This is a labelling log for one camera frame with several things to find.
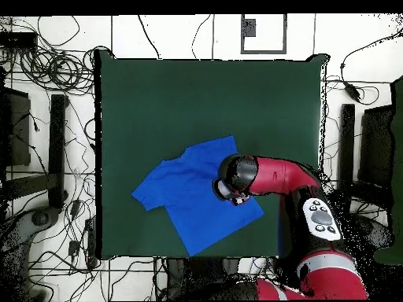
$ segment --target red robot arm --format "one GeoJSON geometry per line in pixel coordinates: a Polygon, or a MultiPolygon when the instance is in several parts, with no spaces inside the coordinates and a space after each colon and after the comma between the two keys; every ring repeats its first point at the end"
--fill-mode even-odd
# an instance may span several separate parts
{"type": "Polygon", "coordinates": [[[221,199],[232,201],[281,195],[278,272],[286,272],[290,285],[292,281],[295,284],[281,289],[258,280],[259,300],[367,299],[364,283],[342,240],[339,221],[320,180],[308,168],[289,160],[230,156],[220,165],[214,190],[221,199]]]}

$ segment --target power cord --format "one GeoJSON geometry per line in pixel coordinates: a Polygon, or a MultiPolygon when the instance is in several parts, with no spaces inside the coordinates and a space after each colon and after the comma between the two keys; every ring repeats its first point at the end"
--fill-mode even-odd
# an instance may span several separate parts
{"type": "Polygon", "coordinates": [[[146,28],[144,28],[144,23],[142,22],[142,18],[140,17],[140,15],[138,15],[137,17],[139,19],[140,24],[142,25],[142,30],[144,31],[144,35],[146,36],[148,42],[150,43],[150,45],[153,47],[155,53],[157,54],[157,59],[161,59],[157,48],[154,46],[153,42],[151,42],[150,37],[147,34],[146,28]]]}
{"type": "Polygon", "coordinates": [[[194,38],[193,38],[193,42],[192,42],[192,54],[194,56],[194,59],[197,59],[196,54],[194,54],[194,50],[193,50],[193,45],[194,45],[194,41],[196,40],[196,37],[198,36],[198,31],[200,30],[200,28],[202,27],[202,25],[212,16],[212,14],[209,14],[209,16],[200,23],[200,25],[198,26],[198,29],[196,31],[196,33],[194,34],[194,38]]]}
{"type": "Polygon", "coordinates": [[[401,36],[403,36],[403,28],[400,29],[397,33],[393,34],[392,36],[387,36],[387,37],[383,37],[383,38],[381,38],[381,39],[377,39],[377,40],[375,40],[374,42],[371,42],[371,43],[367,44],[366,46],[362,46],[361,48],[356,49],[356,50],[354,50],[354,51],[352,51],[352,52],[350,52],[349,54],[346,55],[346,57],[344,58],[343,62],[340,64],[340,72],[341,72],[341,77],[342,77],[342,83],[344,84],[344,87],[345,87],[345,91],[347,92],[347,94],[348,94],[354,101],[356,101],[356,102],[358,102],[358,103],[360,103],[360,104],[362,104],[362,105],[372,105],[372,104],[374,104],[376,101],[378,101],[378,99],[379,99],[379,90],[378,90],[378,88],[376,88],[376,87],[374,87],[374,86],[361,87],[361,89],[363,89],[363,88],[374,88],[374,89],[376,90],[377,94],[378,94],[377,97],[376,97],[376,99],[375,99],[373,102],[371,102],[371,103],[363,103],[362,99],[363,99],[364,97],[360,98],[360,94],[359,94],[358,91],[357,91],[357,89],[360,89],[360,88],[355,87],[353,84],[348,83],[347,81],[344,80],[344,77],[343,77],[343,69],[346,67],[346,60],[347,60],[347,58],[348,58],[349,56],[351,56],[352,54],[354,54],[354,53],[356,53],[356,52],[358,52],[358,51],[361,51],[361,50],[363,50],[363,49],[366,49],[366,48],[368,48],[368,47],[370,47],[370,46],[374,46],[374,45],[376,45],[376,44],[378,44],[378,43],[385,42],[386,40],[395,39],[395,38],[401,37],[401,36]]]}

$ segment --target green table surface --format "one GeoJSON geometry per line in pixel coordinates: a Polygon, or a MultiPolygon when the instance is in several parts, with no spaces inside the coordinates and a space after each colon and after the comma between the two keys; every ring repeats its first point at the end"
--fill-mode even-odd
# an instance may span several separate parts
{"type": "MultiPolygon", "coordinates": [[[[101,52],[102,257],[187,257],[164,208],[146,212],[132,191],[186,147],[234,135],[242,154],[317,168],[320,71],[307,61],[112,59],[101,52]]],[[[258,197],[264,216],[199,256],[277,253],[279,198],[258,197]]]]}

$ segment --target black cable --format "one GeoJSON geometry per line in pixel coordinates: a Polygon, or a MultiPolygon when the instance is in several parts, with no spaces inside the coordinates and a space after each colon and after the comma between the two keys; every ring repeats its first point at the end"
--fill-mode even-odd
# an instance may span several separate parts
{"type": "Polygon", "coordinates": [[[211,43],[211,58],[214,59],[214,44],[215,44],[215,37],[214,37],[214,21],[216,20],[216,14],[213,14],[213,33],[212,33],[212,43],[211,43]]]}
{"type": "Polygon", "coordinates": [[[403,28],[400,29],[397,33],[393,34],[392,36],[387,36],[387,37],[383,37],[383,38],[381,38],[381,39],[377,39],[377,40],[375,40],[374,42],[371,42],[371,43],[367,44],[366,46],[362,46],[361,48],[356,49],[356,50],[354,50],[354,51],[352,51],[352,52],[350,52],[349,54],[346,55],[346,57],[344,58],[343,62],[340,64],[340,74],[341,74],[341,77],[342,77],[342,81],[343,81],[343,83],[344,83],[344,85],[345,85],[345,87],[346,87],[345,89],[346,89],[347,93],[349,94],[349,96],[350,96],[353,100],[355,100],[356,102],[358,102],[358,103],[360,103],[360,104],[362,104],[362,105],[372,105],[372,104],[374,104],[376,101],[378,101],[378,99],[379,99],[379,90],[378,90],[377,87],[374,87],[374,86],[366,86],[365,88],[374,88],[374,89],[377,91],[377,97],[376,97],[376,99],[375,99],[373,102],[371,102],[371,103],[363,103],[363,102],[360,100],[360,98],[357,96],[357,87],[355,87],[355,86],[352,85],[351,83],[348,83],[347,81],[344,80],[343,69],[346,67],[346,60],[347,60],[347,58],[348,58],[349,56],[351,56],[352,54],[354,54],[354,53],[356,53],[356,52],[358,52],[358,51],[361,51],[361,50],[363,50],[363,49],[366,49],[366,48],[368,48],[368,47],[370,47],[370,46],[374,46],[374,45],[376,45],[377,43],[382,43],[382,42],[384,42],[384,41],[386,41],[386,40],[391,40],[391,39],[394,39],[394,38],[396,38],[396,37],[401,37],[401,36],[403,35],[402,32],[403,32],[403,28]]]}
{"type": "Polygon", "coordinates": [[[39,21],[42,19],[42,17],[38,17],[38,22],[37,22],[37,25],[38,25],[38,34],[41,36],[41,38],[42,38],[42,40],[48,45],[48,47],[50,47],[50,48],[54,48],[55,46],[63,46],[64,44],[67,44],[68,42],[70,42],[72,39],[74,39],[78,34],[79,34],[79,23],[77,22],[77,20],[76,20],[76,18],[74,17],[74,16],[72,16],[72,19],[76,22],[76,24],[77,24],[77,32],[72,36],[72,37],[70,37],[68,40],[66,40],[65,42],[63,42],[62,44],[50,44],[46,39],[44,39],[43,38],[43,35],[42,35],[42,33],[41,33],[41,31],[40,31],[40,28],[39,28],[39,21]]]}
{"type": "Polygon", "coordinates": [[[33,280],[29,279],[29,282],[33,285],[37,285],[39,287],[45,287],[46,289],[50,289],[50,291],[52,292],[52,294],[50,295],[50,299],[47,302],[51,302],[51,300],[54,297],[54,289],[48,285],[43,285],[43,284],[39,284],[38,282],[34,282],[33,280]]]}
{"type": "Polygon", "coordinates": [[[212,14],[209,14],[209,16],[208,16],[203,22],[200,23],[200,25],[198,26],[198,29],[197,29],[196,33],[194,34],[194,38],[193,38],[193,42],[192,42],[192,54],[194,55],[194,59],[197,59],[197,58],[196,58],[196,54],[194,54],[194,51],[193,51],[194,41],[196,40],[196,37],[198,36],[198,31],[200,30],[200,28],[202,27],[202,25],[211,17],[211,15],[212,15],[212,14]]]}
{"type": "Polygon", "coordinates": [[[123,275],[123,277],[122,278],[120,278],[119,280],[117,280],[117,281],[115,281],[112,285],[111,285],[111,293],[110,293],[110,298],[109,298],[109,301],[112,301],[112,298],[113,298],[113,287],[115,286],[115,284],[117,284],[118,282],[121,282],[127,275],[128,275],[128,273],[129,273],[129,270],[131,269],[131,266],[132,265],[134,265],[134,264],[150,264],[150,263],[152,263],[153,261],[151,260],[151,261],[149,261],[149,262],[142,262],[141,260],[136,260],[135,262],[132,262],[130,265],[129,265],[129,267],[127,268],[127,270],[126,270],[126,272],[124,273],[124,275],[123,275]]]}
{"type": "Polygon", "coordinates": [[[92,122],[92,121],[94,121],[94,120],[95,120],[95,118],[93,118],[93,119],[91,119],[91,120],[88,120],[87,123],[86,123],[85,126],[84,126],[84,134],[86,135],[87,138],[89,138],[90,140],[93,140],[93,141],[95,141],[95,138],[92,138],[92,137],[90,137],[90,136],[88,135],[88,133],[87,133],[87,126],[88,126],[88,124],[89,124],[90,122],[92,122]]]}
{"type": "Polygon", "coordinates": [[[102,287],[102,272],[99,272],[99,280],[100,280],[100,284],[101,284],[101,294],[102,294],[102,298],[104,299],[105,302],[108,302],[107,299],[105,298],[104,289],[103,289],[103,287],[102,287]]]}
{"type": "Polygon", "coordinates": [[[148,42],[151,44],[151,46],[154,48],[155,53],[157,54],[157,58],[160,59],[160,54],[158,53],[157,48],[154,46],[153,42],[151,42],[150,37],[149,37],[148,34],[147,34],[146,28],[144,28],[144,24],[143,24],[143,22],[142,22],[142,18],[140,17],[140,15],[138,15],[137,17],[138,17],[138,19],[139,19],[139,21],[140,21],[140,24],[142,25],[142,30],[144,31],[144,35],[146,36],[146,38],[147,38],[148,42]]]}
{"type": "Polygon", "coordinates": [[[43,192],[41,192],[41,193],[38,193],[38,194],[35,195],[34,197],[28,199],[28,200],[25,202],[25,204],[24,204],[24,206],[22,207],[22,209],[21,209],[20,211],[18,211],[17,213],[15,213],[14,215],[10,216],[8,219],[6,219],[5,222],[8,222],[8,221],[10,221],[10,220],[13,220],[15,217],[18,217],[18,215],[19,215],[20,213],[22,213],[23,210],[25,210],[25,208],[27,207],[27,205],[28,205],[28,203],[29,203],[30,201],[32,201],[33,199],[35,199],[35,198],[37,198],[37,197],[39,197],[39,196],[42,196],[42,195],[45,194],[46,192],[47,192],[47,190],[45,190],[45,191],[43,191],[43,192]]]}
{"type": "Polygon", "coordinates": [[[65,301],[65,302],[72,302],[73,299],[76,299],[77,297],[79,297],[78,295],[77,295],[77,296],[74,296],[74,295],[79,291],[79,289],[80,289],[82,286],[85,286],[85,284],[87,284],[87,282],[89,282],[89,281],[91,280],[90,285],[88,285],[88,286],[83,290],[83,292],[85,292],[87,289],[89,289],[90,286],[91,286],[91,284],[94,282],[95,278],[97,277],[97,275],[98,275],[98,272],[97,272],[97,274],[96,274],[95,276],[86,278],[86,280],[73,292],[73,294],[72,294],[72,296],[70,297],[70,299],[68,299],[68,300],[65,301]]]}

